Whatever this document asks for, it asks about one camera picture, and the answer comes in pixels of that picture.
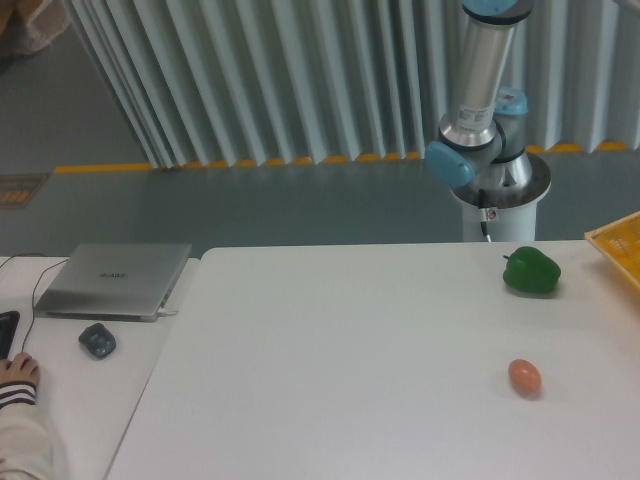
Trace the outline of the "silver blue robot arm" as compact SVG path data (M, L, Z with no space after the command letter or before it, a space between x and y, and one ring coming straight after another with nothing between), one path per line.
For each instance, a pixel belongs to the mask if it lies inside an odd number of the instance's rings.
M481 176L492 164L506 163L524 152L515 123L496 111L500 81L516 26L533 9L532 1L464 1L468 17L461 60L449 107L440 120L438 139L426 149L426 163L444 184L458 188Z

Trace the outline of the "person's hand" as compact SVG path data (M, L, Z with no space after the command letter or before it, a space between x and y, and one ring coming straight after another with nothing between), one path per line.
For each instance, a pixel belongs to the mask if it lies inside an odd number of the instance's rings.
M21 383L38 386L40 382L39 363L25 352L17 354L12 360L3 359L0 362L0 384Z

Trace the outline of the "white striped sleeve forearm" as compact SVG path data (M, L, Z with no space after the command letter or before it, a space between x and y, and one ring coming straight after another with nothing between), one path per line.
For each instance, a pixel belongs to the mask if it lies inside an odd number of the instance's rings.
M1 385L1 478L56 478L51 436L30 381Z

